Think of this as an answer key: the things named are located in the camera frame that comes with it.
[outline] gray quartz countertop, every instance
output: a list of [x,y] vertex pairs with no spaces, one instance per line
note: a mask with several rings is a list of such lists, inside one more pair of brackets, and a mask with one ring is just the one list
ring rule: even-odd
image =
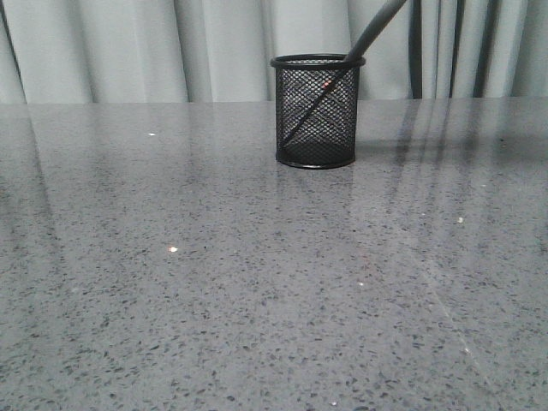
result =
[[548,409],[548,99],[0,106],[0,409]]

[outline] pen holder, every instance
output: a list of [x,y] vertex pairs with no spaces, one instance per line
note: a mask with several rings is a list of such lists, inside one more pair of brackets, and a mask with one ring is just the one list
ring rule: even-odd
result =
[[360,66],[344,55],[306,54],[271,60],[276,69],[276,159],[303,169],[355,160]]

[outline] curtain fold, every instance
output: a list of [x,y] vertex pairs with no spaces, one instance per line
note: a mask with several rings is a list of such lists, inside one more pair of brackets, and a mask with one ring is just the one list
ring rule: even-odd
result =
[[[272,57],[345,53],[385,0],[0,0],[0,103],[259,101]],[[546,0],[408,0],[360,98],[548,95]]]

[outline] white curtain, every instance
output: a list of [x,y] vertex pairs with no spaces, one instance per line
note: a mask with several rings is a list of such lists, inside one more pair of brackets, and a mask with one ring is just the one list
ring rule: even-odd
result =
[[[345,53],[384,0],[0,0],[0,103],[272,99],[274,56]],[[361,98],[548,95],[547,0],[408,0]]]

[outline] mesh cup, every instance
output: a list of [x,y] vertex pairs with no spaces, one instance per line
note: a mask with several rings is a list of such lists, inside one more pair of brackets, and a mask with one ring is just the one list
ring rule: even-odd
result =
[[276,159],[304,169],[355,160],[356,110],[363,58],[306,54],[271,60],[276,69]]

